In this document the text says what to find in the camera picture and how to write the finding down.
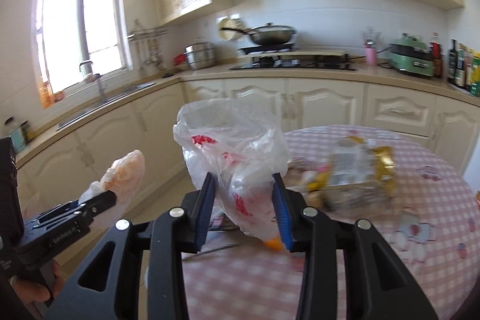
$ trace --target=checkered tablecloth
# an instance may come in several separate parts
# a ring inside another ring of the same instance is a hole
[[[440,320],[450,319],[479,276],[480,213],[473,193],[447,163],[393,132],[331,126],[289,132],[285,138],[291,157],[322,163],[335,141],[352,133],[394,147],[397,189],[393,210],[371,221],[415,276]],[[190,318],[294,319],[303,259],[268,250],[255,239],[225,234],[209,236],[206,248],[232,240],[242,245],[184,260]],[[341,252],[337,253],[337,317],[344,319],[345,267]]]

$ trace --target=food wrapper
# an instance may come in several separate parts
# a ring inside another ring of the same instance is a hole
[[[315,176],[303,173],[308,183],[300,180],[289,188],[303,193],[309,206],[346,217],[372,217],[389,210],[395,190],[392,147],[372,144],[357,136],[339,139],[328,163],[317,165]]]

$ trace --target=metal bolt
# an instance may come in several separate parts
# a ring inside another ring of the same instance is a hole
[[[169,215],[172,217],[181,217],[185,214],[185,211],[182,208],[173,208],[170,209]]]
[[[315,217],[318,214],[318,210],[309,206],[305,208],[302,213],[304,216],[307,216],[307,217]]]
[[[365,219],[359,220],[357,223],[358,228],[368,230],[371,228],[371,222]]]
[[[115,223],[115,228],[117,228],[119,231],[124,231],[130,226],[130,222],[125,219],[118,220]]]

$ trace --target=green appliance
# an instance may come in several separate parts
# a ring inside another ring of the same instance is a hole
[[[434,64],[425,43],[406,33],[390,44],[390,64],[401,72],[417,76],[434,76]]]

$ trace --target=stainless steel pot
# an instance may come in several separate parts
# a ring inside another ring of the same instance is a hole
[[[271,22],[265,26],[253,29],[222,28],[223,31],[237,31],[250,37],[257,45],[280,45],[288,43],[297,31],[291,26],[274,25]]]
[[[195,43],[185,49],[185,57],[192,71],[215,65],[215,48],[212,43]]]

